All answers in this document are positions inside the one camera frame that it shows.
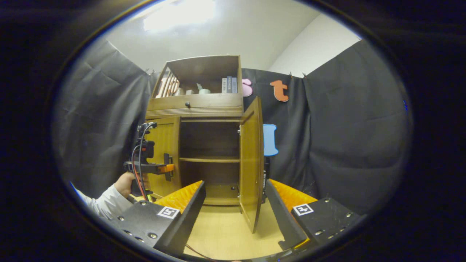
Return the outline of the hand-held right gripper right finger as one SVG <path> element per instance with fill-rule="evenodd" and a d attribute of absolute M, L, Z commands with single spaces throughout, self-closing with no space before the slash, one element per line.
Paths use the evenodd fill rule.
<path fill-rule="evenodd" d="M 283 250 L 324 246 L 361 219 L 331 197 L 316 199 L 273 179 L 266 180 L 266 197 L 284 237 Z"/>

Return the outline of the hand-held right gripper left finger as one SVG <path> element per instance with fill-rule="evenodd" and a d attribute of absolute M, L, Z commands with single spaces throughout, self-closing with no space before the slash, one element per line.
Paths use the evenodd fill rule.
<path fill-rule="evenodd" d="M 154 203 L 138 201 L 110 222 L 136 243 L 179 256 L 183 254 L 205 196 L 205 182 L 200 180 Z"/>

